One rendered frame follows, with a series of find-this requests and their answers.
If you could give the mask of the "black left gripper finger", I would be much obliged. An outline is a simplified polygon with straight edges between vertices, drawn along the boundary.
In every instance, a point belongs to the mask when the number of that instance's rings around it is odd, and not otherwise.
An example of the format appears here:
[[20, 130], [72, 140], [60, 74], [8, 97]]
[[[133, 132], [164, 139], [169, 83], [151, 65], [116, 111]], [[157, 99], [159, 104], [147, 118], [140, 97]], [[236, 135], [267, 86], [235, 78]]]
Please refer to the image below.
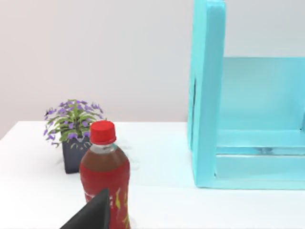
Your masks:
[[60, 229], [109, 229], [110, 203], [107, 188], [98, 193]]

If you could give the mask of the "red-capped brown drink bottle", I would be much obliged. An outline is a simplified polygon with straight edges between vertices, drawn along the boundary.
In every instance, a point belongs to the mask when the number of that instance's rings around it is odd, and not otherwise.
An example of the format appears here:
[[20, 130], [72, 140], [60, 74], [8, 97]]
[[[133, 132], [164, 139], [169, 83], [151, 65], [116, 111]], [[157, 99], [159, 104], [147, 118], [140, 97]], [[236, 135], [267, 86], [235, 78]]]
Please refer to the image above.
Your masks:
[[91, 146], [81, 159], [79, 173], [86, 202], [103, 189], [108, 189], [110, 229], [131, 229], [128, 213], [130, 162], [115, 141], [113, 122], [102, 120], [92, 123]]

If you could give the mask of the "purple flower plant pot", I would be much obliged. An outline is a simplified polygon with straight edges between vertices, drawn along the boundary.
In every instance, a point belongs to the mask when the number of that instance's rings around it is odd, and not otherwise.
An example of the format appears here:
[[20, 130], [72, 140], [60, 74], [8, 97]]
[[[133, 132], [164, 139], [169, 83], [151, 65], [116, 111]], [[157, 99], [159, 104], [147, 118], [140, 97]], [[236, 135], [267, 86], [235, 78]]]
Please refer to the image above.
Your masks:
[[81, 159], [91, 146], [90, 125], [103, 119], [103, 109], [98, 103], [78, 99], [46, 110], [43, 136], [51, 145], [61, 146], [65, 173], [79, 172]]

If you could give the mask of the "light blue rack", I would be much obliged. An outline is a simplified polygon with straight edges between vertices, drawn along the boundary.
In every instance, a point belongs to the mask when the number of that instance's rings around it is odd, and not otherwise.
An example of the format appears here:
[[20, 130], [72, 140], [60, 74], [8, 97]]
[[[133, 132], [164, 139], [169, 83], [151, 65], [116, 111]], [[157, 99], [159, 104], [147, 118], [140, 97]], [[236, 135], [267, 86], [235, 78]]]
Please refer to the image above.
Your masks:
[[305, 190], [305, 57], [225, 57], [224, 0], [193, 0], [194, 184]]

